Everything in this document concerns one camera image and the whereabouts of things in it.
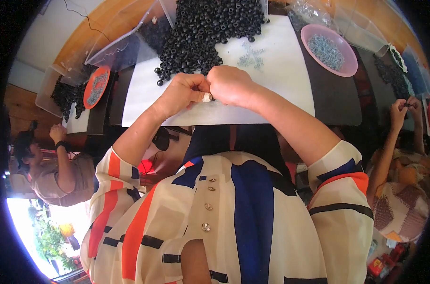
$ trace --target orange plate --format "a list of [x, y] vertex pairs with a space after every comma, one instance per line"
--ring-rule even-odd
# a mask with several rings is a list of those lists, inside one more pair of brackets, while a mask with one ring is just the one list
[[[98, 77], [98, 76], [103, 75], [106, 72], [108, 73], [108, 76], [106, 78], [106, 82], [99, 82], [97, 84], [97, 86], [95, 86], [95, 88], [101, 88], [102, 89], [100, 97], [98, 98], [98, 100], [93, 105], [89, 105], [87, 103], [87, 99], [91, 96], [91, 93], [92, 93], [92, 90], [93, 90], [93, 86], [92, 85], [93, 85], [93, 83], [95, 81], [95, 78]], [[91, 78], [89, 79], [89, 82], [87, 82], [86, 90], [84, 91], [84, 106], [86, 107], [86, 109], [90, 110], [95, 105], [97, 105], [98, 101], [101, 99], [101, 96], [103, 95], [104, 90], [106, 89], [106, 86], [108, 86], [109, 73], [110, 73], [110, 70], [108, 69], [108, 67], [103, 66], [103, 67], [99, 67], [91, 75]]]

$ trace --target bracelet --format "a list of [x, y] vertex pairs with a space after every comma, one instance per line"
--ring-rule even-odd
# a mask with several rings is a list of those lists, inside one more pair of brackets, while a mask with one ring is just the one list
[[69, 152], [70, 151], [70, 144], [65, 142], [65, 141], [59, 141], [56, 143], [56, 151], [59, 148], [59, 146], [64, 146], [65, 151]]

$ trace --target striped blouse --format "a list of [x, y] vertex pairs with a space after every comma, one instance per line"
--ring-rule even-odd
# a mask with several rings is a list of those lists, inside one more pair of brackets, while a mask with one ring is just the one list
[[212, 283], [363, 283], [373, 216], [360, 161], [340, 141], [309, 166], [305, 207], [244, 152], [192, 159], [140, 197], [138, 169], [111, 148], [96, 169], [82, 265], [95, 284], [182, 283], [180, 254], [199, 239]]

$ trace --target pink plate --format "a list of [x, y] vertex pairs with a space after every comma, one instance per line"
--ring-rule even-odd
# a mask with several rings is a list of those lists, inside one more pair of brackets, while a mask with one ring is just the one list
[[[332, 72], [333, 74], [336, 74], [336, 75], [341, 76], [341, 77], [352, 77], [355, 75], [355, 73], [358, 69], [358, 62], [357, 62], [355, 53], [352, 50], [351, 46], [347, 43], [347, 41], [342, 36], [340, 36], [335, 31], [332, 31], [331, 29], [329, 29], [325, 26], [314, 25], [314, 24], [304, 26], [302, 31], [300, 32], [300, 35], [302, 37], [303, 45], [305, 46], [308, 53], [323, 68], [325, 68], [328, 71]], [[323, 64], [311, 52], [311, 50], [308, 47], [308, 41], [313, 35], [326, 36], [329, 39], [331, 39], [331, 41], [338, 47], [339, 51], [343, 54], [344, 61], [345, 61], [343, 66], [341, 67], [341, 69], [339, 71], [333, 70], [332, 68]]]

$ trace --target plastic bag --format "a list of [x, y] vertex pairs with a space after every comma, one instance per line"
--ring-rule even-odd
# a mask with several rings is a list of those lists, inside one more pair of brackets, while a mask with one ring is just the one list
[[294, 0], [289, 8], [309, 24], [318, 24], [333, 29], [331, 21], [330, 0]]

